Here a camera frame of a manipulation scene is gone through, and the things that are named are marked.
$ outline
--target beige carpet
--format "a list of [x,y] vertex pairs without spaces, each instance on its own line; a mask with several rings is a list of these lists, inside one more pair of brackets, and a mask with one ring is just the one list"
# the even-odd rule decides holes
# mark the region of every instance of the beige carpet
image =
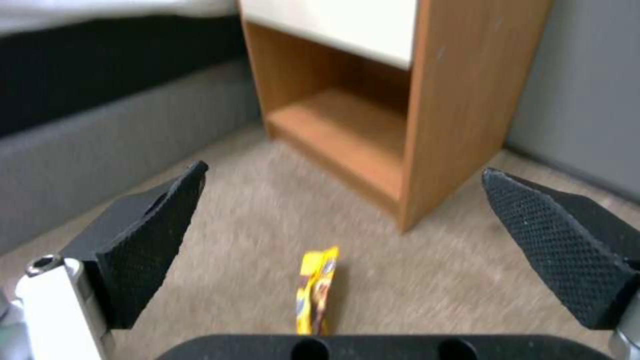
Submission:
[[[608,332],[571,317],[529,268],[491,212],[479,176],[412,232],[281,143],[251,127],[139,186],[208,162],[207,186],[162,288],[116,358],[149,359],[211,333],[293,333],[301,255],[337,244],[329,320],[335,334],[543,333],[606,349]],[[591,196],[640,228],[640,208],[502,152],[491,166]],[[105,205],[0,258],[13,293],[24,264],[62,247]]]

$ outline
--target gray wall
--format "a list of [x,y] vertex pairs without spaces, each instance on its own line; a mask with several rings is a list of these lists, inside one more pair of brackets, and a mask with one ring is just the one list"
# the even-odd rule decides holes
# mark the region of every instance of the gray wall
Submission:
[[0,254],[258,120],[246,59],[0,140]]
[[640,1],[557,0],[508,145],[640,199]]

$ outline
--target yellow snack wrapper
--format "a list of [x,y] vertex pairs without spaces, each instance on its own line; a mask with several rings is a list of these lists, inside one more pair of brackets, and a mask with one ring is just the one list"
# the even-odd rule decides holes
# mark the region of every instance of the yellow snack wrapper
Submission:
[[296,329],[299,335],[326,335],[324,312],[338,260],[338,247],[305,253],[296,292]]

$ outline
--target white drawer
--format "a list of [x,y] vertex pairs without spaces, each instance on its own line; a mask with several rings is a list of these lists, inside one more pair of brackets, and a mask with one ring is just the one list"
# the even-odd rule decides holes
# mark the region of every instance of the white drawer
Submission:
[[246,20],[408,69],[417,0],[241,0]]

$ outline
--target wooden nightstand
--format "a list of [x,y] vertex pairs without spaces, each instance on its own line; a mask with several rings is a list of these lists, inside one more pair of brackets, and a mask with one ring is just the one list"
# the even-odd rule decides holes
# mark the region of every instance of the wooden nightstand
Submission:
[[264,123],[405,231],[502,146],[551,0],[240,0]]

